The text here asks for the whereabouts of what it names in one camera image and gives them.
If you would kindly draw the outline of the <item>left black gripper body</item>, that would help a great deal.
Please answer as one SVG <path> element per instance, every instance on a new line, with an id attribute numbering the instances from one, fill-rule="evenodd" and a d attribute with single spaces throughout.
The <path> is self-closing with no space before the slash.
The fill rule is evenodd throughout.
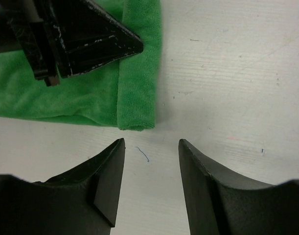
<path id="1" fill-rule="evenodd" d="M 60 84 L 43 19 L 32 0 L 0 0 L 0 53 L 24 52 L 36 80 Z"/>

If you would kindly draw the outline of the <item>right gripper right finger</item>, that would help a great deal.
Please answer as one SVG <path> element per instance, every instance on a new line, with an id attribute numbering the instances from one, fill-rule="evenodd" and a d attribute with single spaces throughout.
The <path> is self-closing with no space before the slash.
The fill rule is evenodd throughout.
<path id="1" fill-rule="evenodd" d="M 299 235 L 299 180 L 271 185 L 241 175 L 179 141 L 193 235 Z"/>

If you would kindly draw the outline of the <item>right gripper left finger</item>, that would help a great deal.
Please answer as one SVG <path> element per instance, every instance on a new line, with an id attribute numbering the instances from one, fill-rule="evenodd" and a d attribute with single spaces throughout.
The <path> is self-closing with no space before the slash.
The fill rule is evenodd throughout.
<path id="1" fill-rule="evenodd" d="M 0 174 L 0 235 L 108 235 L 115 226 L 125 141 L 45 182 Z"/>

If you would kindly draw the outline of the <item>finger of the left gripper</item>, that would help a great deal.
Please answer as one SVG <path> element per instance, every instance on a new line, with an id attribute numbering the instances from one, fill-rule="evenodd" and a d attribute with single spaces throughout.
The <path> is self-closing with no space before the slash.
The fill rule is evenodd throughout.
<path id="1" fill-rule="evenodd" d="M 141 38 L 93 0 L 43 0 L 41 7 L 63 78 L 143 52 Z"/>

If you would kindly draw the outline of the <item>green microfiber towel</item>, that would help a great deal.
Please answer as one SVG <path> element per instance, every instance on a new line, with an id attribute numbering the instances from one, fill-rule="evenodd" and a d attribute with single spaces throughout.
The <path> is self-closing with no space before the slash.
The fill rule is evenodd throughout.
<path id="1" fill-rule="evenodd" d="M 117 20 L 138 34 L 141 54 L 109 63 L 48 87 L 33 77 L 21 51 L 0 54 L 0 117 L 152 129 L 162 47 L 158 0 L 103 0 Z"/>

